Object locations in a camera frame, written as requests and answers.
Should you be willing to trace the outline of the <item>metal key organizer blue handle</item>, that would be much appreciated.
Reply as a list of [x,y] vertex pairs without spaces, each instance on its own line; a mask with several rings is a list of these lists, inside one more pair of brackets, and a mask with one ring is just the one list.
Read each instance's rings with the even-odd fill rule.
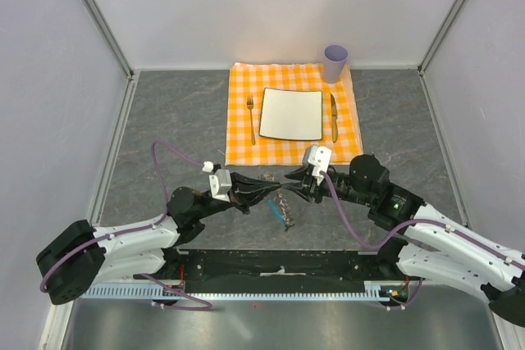
[[274,191],[272,197],[268,199],[268,204],[273,214],[285,227],[285,232],[294,226],[290,205],[283,194],[283,189]]

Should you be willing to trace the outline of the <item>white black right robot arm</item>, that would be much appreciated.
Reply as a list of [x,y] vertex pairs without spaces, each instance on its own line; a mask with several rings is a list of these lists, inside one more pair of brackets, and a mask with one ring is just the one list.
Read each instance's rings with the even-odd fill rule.
[[493,242],[451,220],[418,195],[390,181],[390,172],[370,154],[356,156],[346,174],[329,167],[329,150],[312,146],[302,166],[287,174],[285,188],[307,202],[331,197],[363,205],[368,218],[386,230],[377,245],[377,273],[435,280],[488,305],[514,325],[524,325],[524,254]]

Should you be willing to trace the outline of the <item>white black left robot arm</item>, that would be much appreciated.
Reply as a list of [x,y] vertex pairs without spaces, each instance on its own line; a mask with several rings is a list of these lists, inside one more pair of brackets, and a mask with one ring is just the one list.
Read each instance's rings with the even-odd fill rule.
[[281,185],[221,170],[210,175],[209,186],[207,191],[175,189],[165,211],[149,220],[109,227],[86,220],[70,224],[36,257],[40,291],[52,304],[62,305],[97,283],[134,275],[173,278],[180,259],[168,248],[194,240],[204,229],[204,218],[231,208],[248,214]]

